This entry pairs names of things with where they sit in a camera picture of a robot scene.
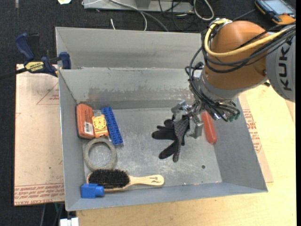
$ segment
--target wooden brush handle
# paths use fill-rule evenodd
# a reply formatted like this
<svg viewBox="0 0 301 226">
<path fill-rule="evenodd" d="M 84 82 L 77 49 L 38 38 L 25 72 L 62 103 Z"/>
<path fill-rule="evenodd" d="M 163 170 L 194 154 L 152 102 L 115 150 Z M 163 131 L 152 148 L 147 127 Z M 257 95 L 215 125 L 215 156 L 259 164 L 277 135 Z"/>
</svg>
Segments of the wooden brush handle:
<svg viewBox="0 0 301 226">
<path fill-rule="evenodd" d="M 164 184 L 164 177 L 162 177 L 161 175 L 151 175 L 140 178 L 129 176 L 129 178 L 130 182 L 128 185 L 144 184 L 151 186 L 161 186 Z"/>
</svg>

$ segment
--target blue toy block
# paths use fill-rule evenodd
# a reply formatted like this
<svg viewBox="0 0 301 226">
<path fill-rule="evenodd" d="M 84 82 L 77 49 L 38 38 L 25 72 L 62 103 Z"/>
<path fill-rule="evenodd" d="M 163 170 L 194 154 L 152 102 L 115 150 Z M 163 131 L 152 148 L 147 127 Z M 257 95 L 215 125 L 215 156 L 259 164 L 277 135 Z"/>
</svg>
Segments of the blue toy block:
<svg viewBox="0 0 301 226">
<path fill-rule="evenodd" d="M 113 145 L 120 145 L 123 143 L 121 133 L 119 131 L 115 116 L 111 107 L 102 108 L 102 113 L 104 114 L 105 120 L 107 122 L 107 127 L 109 135 L 111 137 Z"/>
<path fill-rule="evenodd" d="M 82 198 L 96 198 L 104 195 L 103 186 L 94 183 L 85 183 L 81 186 Z"/>
</svg>

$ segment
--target black handheld device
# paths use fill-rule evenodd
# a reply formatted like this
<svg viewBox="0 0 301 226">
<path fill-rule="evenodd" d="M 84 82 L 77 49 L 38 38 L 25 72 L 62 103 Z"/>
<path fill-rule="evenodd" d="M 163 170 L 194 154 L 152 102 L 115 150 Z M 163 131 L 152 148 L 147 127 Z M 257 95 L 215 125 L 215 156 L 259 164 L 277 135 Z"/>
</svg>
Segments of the black handheld device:
<svg viewBox="0 0 301 226">
<path fill-rule="evenodd" d="M 284 0 L 256 0 L 255 5 L 276 24 L 291 24 L 296 21 L 296 10 Z"/>
</svg>

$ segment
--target yellow cable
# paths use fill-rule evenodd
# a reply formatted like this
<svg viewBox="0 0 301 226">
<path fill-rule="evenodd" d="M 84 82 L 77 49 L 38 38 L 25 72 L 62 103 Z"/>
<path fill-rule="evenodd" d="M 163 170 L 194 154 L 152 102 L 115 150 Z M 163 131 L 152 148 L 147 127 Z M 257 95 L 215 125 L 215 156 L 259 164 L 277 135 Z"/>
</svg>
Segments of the yellow cable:
<svg viewBox="0 0 301 226">
<path fill-rule="evenodd" d="M 227 21 L 229 21 L 229 20 L 223 19 L 223 20 L 215 21 L 213 24 L 210 25 L 209 29 L 207 30 L 206 35 L 205 35 L 205 39 L 204 39 L 204 47 L 205 47 L 205 51 L 206 51 L 208 54 L 210 54 L 210 55 L 212 55 L 212 56 L 215 56 L 215 57 L 226 57 L 226 56 L 236 55 L 236 54 L 239 54 L 239 53 L 241 53 L 241 52 L 244 52 L 244 51 L 246 51 L 246 50 L 248 50 L 248 49 L 250 49 L 250 48 L 254 48 L 254 47 L 258 46 L 258 45 L 261 45 L 261 44 L 263 44 L 263 43 L 265 43 L 265 42 L 271 41 L 272 39 L 274 39 L 275 37 L 277 37 L 277 36 L 283 34 L 284 32 L 286 32 L 286 30 L 289 29 L 289 28 L 287 28 L 287 29 L 281 30 L 281 31 L 279 31 L 279 32 L 277 32 L 277 33 L 275 33 L 275 34 L 273 34 L 273 35 L 270 35 L 269 37 L 263 38 L 263 39 L 261 39 L 261 40 L 258 40 L 258 41 L 256 41 L 256 42 L 253 42 L 253 43 L 248 44 L 248 45 L 245 45 L 245 46 L 243 46 L 243 47 L 241 47 L 241 48 L 238 48 L 238 49 L 233 50 L 233 51 L 230 51 L 230 52 L 226 52 L 226 53 L 214 53 L 214 52 L 212 52 L 212 51 L 210 50 L 210 48 L 208 47 L 208 41 L 209 41 L 210 33 L 211 33 L 211 31 L 214 29 L 214 27 L 215 27 L 216 25 L 218 25 L 218 24 L 223 24 L 223 23 L 225 23 L 225 22 L 227 22 Z"/>
</svg>

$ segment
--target red handle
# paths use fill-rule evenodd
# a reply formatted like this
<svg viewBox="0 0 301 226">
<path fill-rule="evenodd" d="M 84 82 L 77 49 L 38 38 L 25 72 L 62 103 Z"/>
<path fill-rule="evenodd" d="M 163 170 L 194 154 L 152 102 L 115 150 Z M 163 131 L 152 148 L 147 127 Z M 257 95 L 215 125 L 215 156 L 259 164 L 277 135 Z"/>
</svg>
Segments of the red handle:
<svg viewBox="0 0 301 226">
<path fill-rule="evenodd" d="M 207 111 L 202 112 L 201 117 L 204 123 L 207 141 L 211 144 L 214 144 L 216 142 L 216 133 L 213 127 L 212 118 Z"/>
</svg>

